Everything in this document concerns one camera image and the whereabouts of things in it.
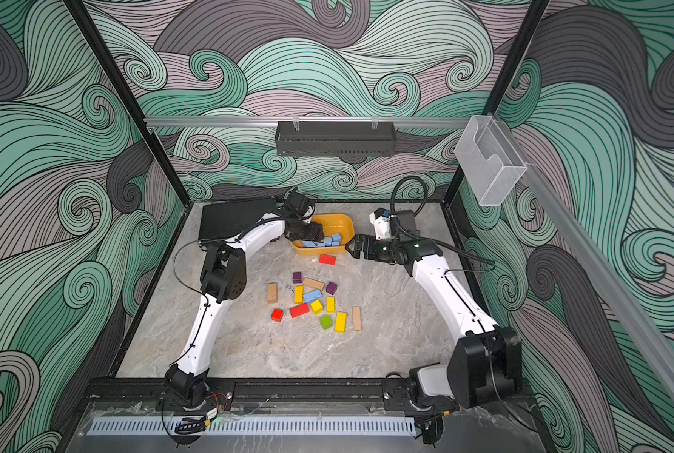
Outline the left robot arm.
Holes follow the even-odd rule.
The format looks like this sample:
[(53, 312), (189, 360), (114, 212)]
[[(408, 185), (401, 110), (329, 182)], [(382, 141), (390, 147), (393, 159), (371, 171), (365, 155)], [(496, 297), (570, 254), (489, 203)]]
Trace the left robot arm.
[(165, 373), (165, 381), (185, 407), (198, 409), (208, 398), (211, 351), (231, 302), (246, 287), (247, 260), (281, 237), (291, 242), (324, 239), (323, 226), (312, 220), (315, 212), (313, 199), (291, 189), (272, 211), (234, 235), (202, 241), (206, 256), (195, 290), (197, 314), (183, 351)]

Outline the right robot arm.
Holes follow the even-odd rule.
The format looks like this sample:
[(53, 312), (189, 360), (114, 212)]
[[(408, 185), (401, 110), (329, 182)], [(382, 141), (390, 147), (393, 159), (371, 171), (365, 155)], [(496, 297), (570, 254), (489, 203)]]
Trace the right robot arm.
[(444, 251), (467, 252), (420, 235), (417, 211), (395, 207), (401, 187), (393, 187), (390, 204), (374, 211), (372, 235), (358, 234), (345, 249), (355, 259), (401, 265), (432, 300), (455, 344), (447, 364), (410, 370), (406, 385), (416, 411), (436, 411), (441, 401), (472, 408), (503, 401), (523, 387), (522, 343), (517, 333), (491, 317), (461, 285)]

